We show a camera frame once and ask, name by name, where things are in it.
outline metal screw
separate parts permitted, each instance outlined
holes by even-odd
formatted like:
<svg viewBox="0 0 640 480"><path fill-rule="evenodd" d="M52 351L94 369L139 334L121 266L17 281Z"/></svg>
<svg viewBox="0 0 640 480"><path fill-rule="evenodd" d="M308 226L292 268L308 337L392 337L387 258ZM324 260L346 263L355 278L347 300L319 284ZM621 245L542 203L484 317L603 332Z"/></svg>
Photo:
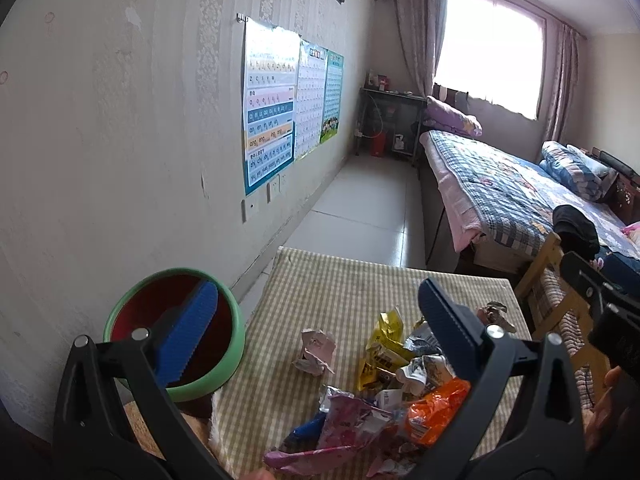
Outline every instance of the metal screw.
<svg viewBox="0 0 640 480"><path fill-rule="evenodd" d="M500 339L504 337L504 329L498 325L489 325L486 332L491 339Z"/></svg>
<svg viewBox="0 0 640 480"><path fill-rule="evenodd" d="M552 332L551 334L549 334L548 336L546 336L547 339L549 339L549 342L552 345L561 345L562 344L562 338L556 334L555 332Z"/></svg>
<svg viewBox="0 0 640 480"><path fill-rule="evenodd" d="M149 337L149 330L146 328L137 328L133 332L131 332L131 338L134 341L143 341L147 337Z"/></svg>
<svg viewBox="0 0 640 480"><path fill-rule="evenodd" d="M76 348L82 348L83 346L87 346L89 344L89 338L85 335L79 335L76 337L74 341L74 346Z"/></svg>

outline educational wall chart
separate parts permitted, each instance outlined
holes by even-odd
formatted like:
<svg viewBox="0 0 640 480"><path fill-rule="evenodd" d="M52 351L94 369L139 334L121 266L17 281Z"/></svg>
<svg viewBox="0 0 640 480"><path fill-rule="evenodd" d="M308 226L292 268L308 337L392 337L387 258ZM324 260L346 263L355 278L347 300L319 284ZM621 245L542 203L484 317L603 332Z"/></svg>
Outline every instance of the educational wall chart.
<svg viewBox="0 0 640 480"><path fill-rule="evenodd" d="M301 158L320 144L327 54L327 49L308 41L302 40L300 44L295 159Z"/></svg>
<svg viewBox="0 0 640 480"><path fill-rule="evenodd" d="M248 19L244 53L244 190L293 161L300 37Z"/></svg>
<svg viewBox="0 0 640 480"><path fill-rule="evenodd" d="M338 133L343 75L344 56L330 50L328 52L328 66L324 88L324 114L322 115L320 142L325 142Z"/></svg>

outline electrical outlet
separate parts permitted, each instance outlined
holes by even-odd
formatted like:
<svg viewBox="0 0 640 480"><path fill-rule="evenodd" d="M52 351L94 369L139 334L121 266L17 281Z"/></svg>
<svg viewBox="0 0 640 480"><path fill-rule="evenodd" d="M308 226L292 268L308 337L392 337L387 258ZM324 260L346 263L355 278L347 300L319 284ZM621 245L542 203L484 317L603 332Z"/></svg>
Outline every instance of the electrical outlet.
<svg viewBox="0 0 640 480"><path fill-rule="evenodd" d="M280 193L287 192L287 188L289 187L289 173L285 173L284 171L280 172Z"/></svg>
<svg viewBox="0 0 640 480"><path fill-rule="evenodd" d="M280 194L280 176L276 175L272 178L270 183L267 184L267 202L273 202L273 199Z"/></svg>
<svg viewBox="0 0 640 480"><path fill-rule="evenodd" d="M242 223L248 222L250 218L258 214L258 193L251 193L242 200Z"/></svg>

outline pink bed sheet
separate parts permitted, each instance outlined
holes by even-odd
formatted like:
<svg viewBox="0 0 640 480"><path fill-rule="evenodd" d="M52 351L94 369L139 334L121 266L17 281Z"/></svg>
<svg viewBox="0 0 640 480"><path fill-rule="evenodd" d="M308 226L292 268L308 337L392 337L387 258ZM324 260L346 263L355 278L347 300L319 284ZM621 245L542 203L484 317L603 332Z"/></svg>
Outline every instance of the pink bed sheet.
<svg viewBox="0 0 640 480"><path fill-rule="evenodd" d="M428 132L420 136L420 143L424 146L427 159L438 181L438 190L442 195L451 228L453 248L459 253L471 242L478 241L482 235L478 213L471 205L469 197L460 188L456 177L447 168Z"/></svg>

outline window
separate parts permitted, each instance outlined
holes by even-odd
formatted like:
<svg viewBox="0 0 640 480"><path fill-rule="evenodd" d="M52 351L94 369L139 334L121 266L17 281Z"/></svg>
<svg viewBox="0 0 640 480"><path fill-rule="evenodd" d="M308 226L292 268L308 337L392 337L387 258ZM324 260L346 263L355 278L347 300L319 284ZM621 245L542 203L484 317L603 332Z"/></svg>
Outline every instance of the window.
<svg viewBox="0 0 640 480"><path fill-rule="evenodd" d="M435 82L535 119L543 41L539 22L500 0L449 0Z"/></svg>

